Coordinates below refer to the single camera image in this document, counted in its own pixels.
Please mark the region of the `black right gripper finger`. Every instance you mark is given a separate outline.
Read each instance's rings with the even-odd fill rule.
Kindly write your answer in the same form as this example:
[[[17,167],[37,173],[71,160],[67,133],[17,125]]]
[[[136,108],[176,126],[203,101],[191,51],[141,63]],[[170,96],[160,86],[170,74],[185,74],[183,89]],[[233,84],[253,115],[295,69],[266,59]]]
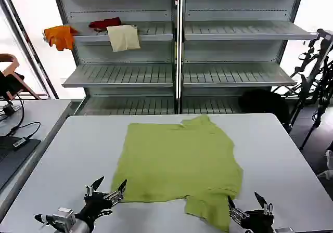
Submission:
[[[241,209],[237,208],[230,196],[227,197],[229,206],[229,215],[237,224],[242,224],[247,218],[247,214]]]
[[[267,203],[263,196],[259,195],[257,192],[254,193],[258,203],[260,204],[261,208],[263,209],[264,215],[272,215],[273,214],[273,204]]]

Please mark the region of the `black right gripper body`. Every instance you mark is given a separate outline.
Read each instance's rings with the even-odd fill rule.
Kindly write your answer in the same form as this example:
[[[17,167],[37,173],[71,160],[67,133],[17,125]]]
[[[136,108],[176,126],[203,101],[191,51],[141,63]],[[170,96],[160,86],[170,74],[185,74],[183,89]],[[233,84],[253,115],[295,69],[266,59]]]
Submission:
[[[273,233],[273,214],[264,214],[263,210],[245,211],[248,216],[241,219],[241,227],[254,233]]]

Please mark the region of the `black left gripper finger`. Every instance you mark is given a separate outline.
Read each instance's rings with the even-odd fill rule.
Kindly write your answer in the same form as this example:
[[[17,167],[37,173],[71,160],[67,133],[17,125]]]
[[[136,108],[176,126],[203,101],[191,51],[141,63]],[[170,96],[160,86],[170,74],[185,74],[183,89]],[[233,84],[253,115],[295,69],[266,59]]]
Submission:
[[[107,194],[104,196],[104,199],[107,201],[110,201],[111,205],[118,204],[123,199],[123,194],[126,189],[126,183],[127,179],[125,179],[121,185],[118,187],[118,189],[110,194]]]
[[[104,180],[104,177],[95,180],[90,186],[86,186],[86,196],[92,196],[93,193],[96,192],[102,181]]]

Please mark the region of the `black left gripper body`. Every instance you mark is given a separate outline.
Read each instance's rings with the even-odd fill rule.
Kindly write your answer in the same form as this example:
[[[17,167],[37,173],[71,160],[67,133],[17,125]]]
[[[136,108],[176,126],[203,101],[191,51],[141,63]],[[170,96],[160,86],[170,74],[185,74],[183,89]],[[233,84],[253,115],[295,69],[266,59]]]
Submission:
[[[107,199],[108,196],[104,192],[93,192],[91,196],[85,196],[85,206],[75,214],[75,218],[85,222],[89,228],[94,228],[95,220],[112,213],[112,202]]]

